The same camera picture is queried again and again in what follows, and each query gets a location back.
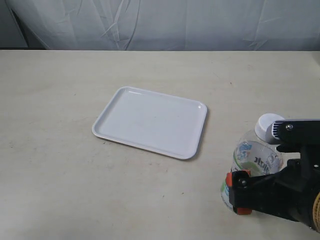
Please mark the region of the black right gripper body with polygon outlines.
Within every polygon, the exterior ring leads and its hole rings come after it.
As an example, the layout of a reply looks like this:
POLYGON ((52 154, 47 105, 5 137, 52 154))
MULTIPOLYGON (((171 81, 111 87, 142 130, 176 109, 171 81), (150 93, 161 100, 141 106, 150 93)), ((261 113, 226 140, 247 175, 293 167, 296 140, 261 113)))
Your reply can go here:
POLYGON ((294 222, 320 220, 320 169, 311 169, 303 176, 302 161, 289 159, 273 182, 275 217, 294 222))

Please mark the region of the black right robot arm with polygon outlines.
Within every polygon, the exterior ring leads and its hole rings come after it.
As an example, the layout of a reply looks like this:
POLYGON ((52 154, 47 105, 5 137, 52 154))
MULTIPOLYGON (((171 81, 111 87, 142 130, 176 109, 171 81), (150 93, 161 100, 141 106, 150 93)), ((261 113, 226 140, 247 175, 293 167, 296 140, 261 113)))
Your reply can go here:
POLYGON ((289 159, 281 171, 251 176, 248 170, 229 172, 225 183, 228 201, 237 215, 253 211, 300 222, 312 230, 320 230, 320 171, 302 176, 301 160, 289 159))

